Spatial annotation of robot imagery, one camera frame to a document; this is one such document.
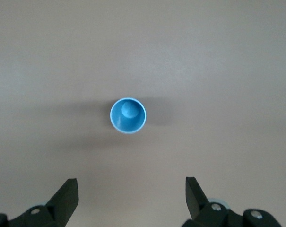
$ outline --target table surface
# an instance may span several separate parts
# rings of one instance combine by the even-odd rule
[[[0,212],[76,177],[67,227],[180,227],[186,176],[286,227],[286,0],[0,1]]]

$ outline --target blue cup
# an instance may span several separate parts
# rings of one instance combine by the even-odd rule
[[[115,129],[125,134],[133,134],[143,128],[146,122],[143,104],[134,98],[122,98],[113,104],[110,120]]]

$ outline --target screw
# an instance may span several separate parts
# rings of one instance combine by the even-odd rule
[[[213,203],[211,207],[213,210],[217,210],[217,211],[222,210],[222,208],[217,203]]]
[[[33,209],[30,214],[37,214],[40,212],[40,209],[39,208],[36,208],[36,209]]]
[[[252,210],[251,215],[257,219],[262,219],[261,213],[259,213],[257,210]]]

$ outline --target cup rim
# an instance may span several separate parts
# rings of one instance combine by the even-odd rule
[[[124,100],[131,100],[131,101],[134,101],[134,102],[138,103],[138,104],[142,107],[142,109],[143,109],[143,111],[144,111],[144,121],[143,121],[142,125],[141,125],[138,129],[136,129],[136,130],[133,130],[133,131],[123,131],[123,130],[118,129],[118,128],[116,127],[116,125],[113,123],[112,111],[113,111],[114,107],[115,107],[119,102],[124,101]],[[116,102],[112,105],[111,110],[110,110],[110,121],[111,121],[111,124],[113,125],[113,127],[114,127],[117,131],[119,131],[119,132],[121,132],[121,133],[124,133],[124,134],[134,134],[134,133],[138,132],[139,130],[141,130],[141,128],[143,128],[143,126],[145,125],[146,118],[147,118],[147,114],[146,114],[146,110],[145,110],[143,104],[142,104],[139,100],[137,100],[137,99],[135,99],[135,98],[131,98],[131,97],[125,97],[125,98],[119,99],[118,101],[116,101]]]

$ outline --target black plastic bracket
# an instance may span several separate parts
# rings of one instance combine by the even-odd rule
[[[186,178],[186,202],[192,220],[182,227],[281,227],[264,210],[248,209],[241,216],[220,203],[210,203],[195,177]]]
[[[34,206],[8,221],[0,214],[0,227],[64,227],[78,205],[78,182],[68,179],[45,206]]]

